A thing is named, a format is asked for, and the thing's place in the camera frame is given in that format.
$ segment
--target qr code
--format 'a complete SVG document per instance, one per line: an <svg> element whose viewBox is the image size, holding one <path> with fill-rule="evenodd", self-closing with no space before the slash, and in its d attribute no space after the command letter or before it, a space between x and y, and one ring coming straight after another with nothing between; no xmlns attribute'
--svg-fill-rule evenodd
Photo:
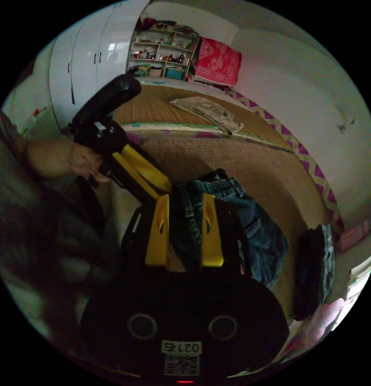
<svg viewBox="0 0 371 386"><path fill-rule="evenodd" d="M164 375L199 375L198 355L166 355Z"/></svg>

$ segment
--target cabinet handle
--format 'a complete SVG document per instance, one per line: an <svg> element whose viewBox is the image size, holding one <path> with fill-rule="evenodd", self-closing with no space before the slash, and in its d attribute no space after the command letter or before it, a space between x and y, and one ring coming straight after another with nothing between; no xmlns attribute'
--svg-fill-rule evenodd
<svg viewBox="0 0 371 386"><path fill-rule="evenodd" d="M73 85L72 85L72 103L73 103L74 105L76 104L76 102L75 102L75 100L74 100Z"/></svg>

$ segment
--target label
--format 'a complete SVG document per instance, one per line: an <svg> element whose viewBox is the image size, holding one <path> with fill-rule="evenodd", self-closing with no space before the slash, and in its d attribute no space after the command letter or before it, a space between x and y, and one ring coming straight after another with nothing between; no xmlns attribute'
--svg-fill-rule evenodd
<svg viewBox="0 0 371 386"><path fill-rule="evenodd" d="M201 342L162 341L165 354L164 375L199 376Z"/></svg>
<svg viewBox="0 0 371 386"><path fill-rule="evenodd" d="M165 355L164 375L169 376L199 376L199 355Z"/></svg>
<svg viewBox="0 0 371 386"><path fill-rule="evenodd" d="M200 355L201 342L177 342L177 341L162 341L162 354L173 355Z"/></svg>

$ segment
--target hand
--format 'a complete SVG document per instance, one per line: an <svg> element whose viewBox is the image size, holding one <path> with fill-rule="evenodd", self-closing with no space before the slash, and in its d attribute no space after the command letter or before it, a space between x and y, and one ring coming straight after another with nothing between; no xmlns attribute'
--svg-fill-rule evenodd
<svg viewBox="0 0 371 386"><path fill-rule="evenodd" d="M71 170L89 179L90 175L99 183L109 182L110 179L99 173L102 156L93 150L73 142L68 150L68 162Z"/></svg>

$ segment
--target black cloth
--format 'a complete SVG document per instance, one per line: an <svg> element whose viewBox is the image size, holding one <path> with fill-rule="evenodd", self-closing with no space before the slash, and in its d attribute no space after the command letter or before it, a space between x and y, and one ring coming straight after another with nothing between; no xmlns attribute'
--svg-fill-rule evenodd
<svg viewBox="0 0 371 386"><path fill-rule="evenodd" d="M334 247L330 225L308 230L298 240L295 320L313 315L325 301L333 283Z"/></svg>

